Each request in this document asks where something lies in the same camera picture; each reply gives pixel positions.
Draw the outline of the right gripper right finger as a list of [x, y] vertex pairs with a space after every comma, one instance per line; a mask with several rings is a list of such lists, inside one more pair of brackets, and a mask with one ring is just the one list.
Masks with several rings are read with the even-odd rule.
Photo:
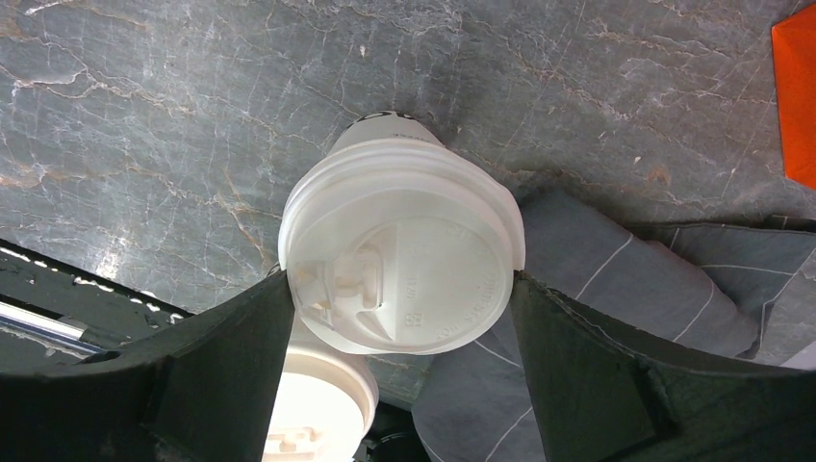
[[681, 346], [524, 272], [512, 311], [549, 461], [811, 461], [815, 374]]

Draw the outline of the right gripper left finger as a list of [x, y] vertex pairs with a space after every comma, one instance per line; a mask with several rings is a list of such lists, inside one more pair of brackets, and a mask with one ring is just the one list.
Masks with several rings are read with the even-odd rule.
[[287, 275], [149, 338], [1, 376], [5, 461], [259, 461], [293, 326]]

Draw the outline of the lidded white coffee cup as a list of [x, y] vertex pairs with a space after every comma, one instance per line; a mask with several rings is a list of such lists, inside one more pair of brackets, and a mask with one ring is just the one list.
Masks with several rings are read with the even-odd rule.
[[264, 447], [265, 461], [345, 462], [369, 432], [379, 401], [362, 355], [293, 322]]

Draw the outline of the orange paper bag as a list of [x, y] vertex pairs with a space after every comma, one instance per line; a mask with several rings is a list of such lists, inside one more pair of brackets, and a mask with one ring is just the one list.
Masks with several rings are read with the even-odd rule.
[[771, 42], [785, 176], [815, 188], [815, 6], [772, 27]]

